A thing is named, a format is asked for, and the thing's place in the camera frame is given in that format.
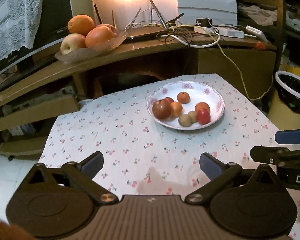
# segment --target floor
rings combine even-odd
[[[39,158],[40,155],[16,157],[9,162],[8,157],[0,155],[0,220],[7,222],[6,206],[15,190]]]

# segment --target trash can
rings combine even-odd
[[[300,129],[300,77],[278,71],[268,118],[279,130]]]

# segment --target plate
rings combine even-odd
[[[190,102],[182,104],[182,114],[187,114],[190,111],[194,111],[197,103],[206,102],[210,106],[211,120],[205,125],[200,125],[198,122],[192,124],[190,127],[182,127],[178,123],[178,118],[159,120],[152,113],[153,104],[166,97],[172,98],[177,101],[177,95],[180,92],[187,92],[190,96]],[[218,91],[214,88],[205,85],[203,83],[192,81],[178,81],[174,83],[168,83],[162,87],[159,87],[148,98],[147,109],[150,115],[160,124],[176,129],[176,130],[197,130],[208,127],[218,121],[225,111],[225,101]]]
[[[121,32],[118,37],[110,39],[100,45],[91,48],[75,49],[66,55],[62,55],[59,51],[54,56],[56,59],[61,60],[64,63],[78,62],[88,58],[100,56],[101,54],[109,52],[121,45],[126,39],[127,35],[127,32]]]

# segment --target cherry pattern tablecloth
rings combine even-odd
[[[190,132],[156,123],[146,108],[148,96],[175,81],[203,82],[215,88],[224,98],[225,114],[214,125]],[[198,164],[202,152],[224,163],[256,168],[258,163],[250,159],[251,148],[277,146],[277,130],[217,74],[180,76],[84,102],[79,112],[59,116],[40,162],[55,168],[101,151],[104,167],[93,180],[119,198],[123,194],[179,194],[184,199],[209,182]],[[300,191],[289,192],[299,212],[290,237],[300,240]]]

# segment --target lace curtain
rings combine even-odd
[[[41,5],[42,0],[0,0],[0,60],[22,46],[33,47]]]

